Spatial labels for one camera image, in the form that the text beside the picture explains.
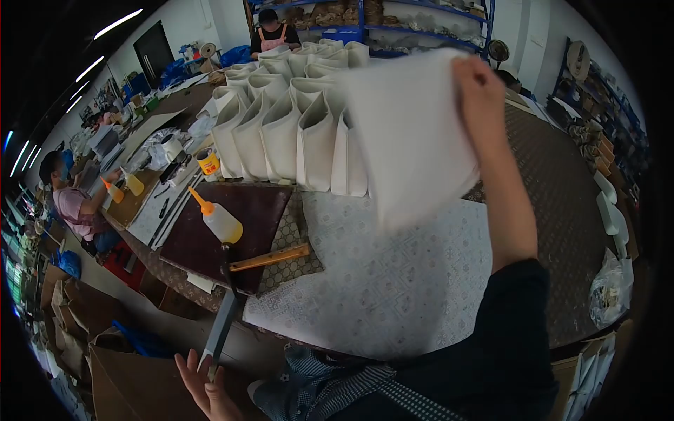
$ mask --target black hair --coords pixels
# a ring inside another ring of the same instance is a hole
[[[44,156],[42,162],[40,163],[40,180],[44,183],[45,186],[51,186],[51,173],[56,171],[56,165],[61,160],[61,152],[51,151]]]
[[[278,20],[278,15],[273,9],[264,9],[257,15],[257,21],[261,24]]]

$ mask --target yellow label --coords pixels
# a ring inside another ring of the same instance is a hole
[[[199,162],[204,174],[211,175],[220,169],[220,160],[215,156],[215,152],[212,149],[208,148],[206,151],[209,151],[208,156],[203,160],[197,160],[197,162]]]

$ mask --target fan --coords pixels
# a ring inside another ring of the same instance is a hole
[[[487,43],[487,54],[496,60],[496,70],[498,70],[501,62],[508,60],[508,57],[510,57],[510,49],[501,40],[491,40]]]
[[[202,57],[206,59],[204,67],[205,70],[208,72],[215,70],[215,68],[213,68],[213,63],[210,60],[210,58],[215,55],[215,52],[216,52],[215,44],[213,44],[212,42],[207,42],[203,45],[202,48],[199,48],[199,54],[201,54]]]

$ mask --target orange nozzle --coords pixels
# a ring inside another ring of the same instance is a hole
[[[204,200],[201,196],[199,196],[199,193],[197,193],[196,190],[192,189],[191,187],[188,187],[187,190],[192,193],[194,198],[197,199],[197,202],[199,202],[199,204],[202,206],[202,213],[204,215],[209,216],[213,213],[213,211],[215,211],[215,206],[213,206],[213,203]]]

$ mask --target wooden hammer handle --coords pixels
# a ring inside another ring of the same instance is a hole
[[[289,247],[283,250],[272,251],[262,256],[253,257],[242,261],[237,261],[229,265],[230,272],[238,272],[253,267],[271,265],[287,259],[296,259],[297,257],[308,256],[310,253],[309,245],[305,242],[299,246]]]

